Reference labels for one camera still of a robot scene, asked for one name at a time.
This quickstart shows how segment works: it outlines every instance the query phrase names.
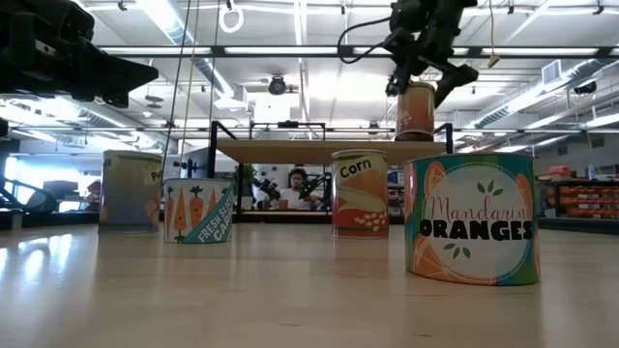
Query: mandarin oranges can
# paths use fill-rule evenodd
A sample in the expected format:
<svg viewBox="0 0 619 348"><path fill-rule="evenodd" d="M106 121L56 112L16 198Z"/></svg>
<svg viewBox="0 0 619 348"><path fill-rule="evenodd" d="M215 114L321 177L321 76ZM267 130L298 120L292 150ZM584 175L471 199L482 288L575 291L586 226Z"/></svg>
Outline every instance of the mandarin oranges can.
<svg viewBox="0 0 619 348"><path fill-rule="evenodd" d="M414 159L404 165L404 177L409 272L468 284L539 281L530 156Z"/></svg>

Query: wooden table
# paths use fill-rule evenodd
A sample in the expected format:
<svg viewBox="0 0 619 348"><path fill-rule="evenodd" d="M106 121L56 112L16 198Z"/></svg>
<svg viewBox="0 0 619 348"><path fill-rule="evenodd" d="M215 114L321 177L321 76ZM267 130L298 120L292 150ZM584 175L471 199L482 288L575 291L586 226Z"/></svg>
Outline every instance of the wooden table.
<svg viewBox="0 0 619 348"><path fill-rule="evenodd" d="M408 160L445 153L445 143L421 141L308 141L219 140L217 149L239 163L331 164L332 153L341 150L374 149L387 153L387 162L402 165Z"/></svg>

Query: carrot illustration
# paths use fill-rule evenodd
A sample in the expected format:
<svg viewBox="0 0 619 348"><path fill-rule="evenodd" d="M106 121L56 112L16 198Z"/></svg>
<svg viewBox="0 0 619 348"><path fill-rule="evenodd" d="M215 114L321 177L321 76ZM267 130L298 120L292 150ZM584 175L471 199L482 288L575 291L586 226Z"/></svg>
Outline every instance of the carrot illustration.
<svg viewBox="0 0 619 348"><path fill-rule="evenodd" d="M178 231L178 236L174 237L176 243L181 243L185 239L185 236L181 234L187 228L187 217L185 216L185 194L183 188L181 188L181 194L178 196L178 203L176 204L176 216L174 217L174 229Z"/></svg>
<svg viewBox="0 0 619 348"><path fill-rule="evenodd" d="M192 187L190 192L195 194L195 197L190 199L190 218L192 218L192 228L195 228L202 220L202 211L204 210L204 199L197 195L204 189L200 186Z"/></svg>
<svg viewBox="0 0 619 348"><path fill-rule="evenodd" d="M206 214L211 214L213 209L217 207L217 197L215 196L215 189L211 190L211 199L209 200L209 209L206 211Z"/></svg>
<svg viewBox="0 0 619 348"><path fill-rule="evenodd" d="M167 201L165 202L165 237L170 235L170 223L172 222L172 210L174 209L174 199L172 198L174 188L167 187Z"/></svg>

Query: wooden floor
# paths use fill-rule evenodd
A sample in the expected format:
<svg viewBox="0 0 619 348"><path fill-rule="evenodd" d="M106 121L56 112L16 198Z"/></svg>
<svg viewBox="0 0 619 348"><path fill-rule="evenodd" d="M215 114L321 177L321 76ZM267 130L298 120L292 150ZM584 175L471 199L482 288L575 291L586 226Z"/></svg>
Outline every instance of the wooden floor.
<svg viewBox="0 0 619 348"><path fill-rule="evenodd" d="M0 234L0 346L617 347L619 238L541 231L543 282L459 285L404 270L389 240L236 226L232 243Z"/></svg>

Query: dark hair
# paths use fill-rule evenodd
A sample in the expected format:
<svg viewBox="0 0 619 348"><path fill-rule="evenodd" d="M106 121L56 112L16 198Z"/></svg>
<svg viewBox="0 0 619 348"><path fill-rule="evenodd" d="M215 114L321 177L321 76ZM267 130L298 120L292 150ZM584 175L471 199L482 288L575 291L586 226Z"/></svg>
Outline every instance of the dark hair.
<svg viewBox="0 0 619 348"><path fill-rule="evenodd" d="M290 170L290 173L288 173L288 185L289 186L290 186L290 180L292 180L292 176L295 174L301 175L304 182L308 180L308 173L306 173L305 170L301 168L295 168L295 169Z"/></svg>

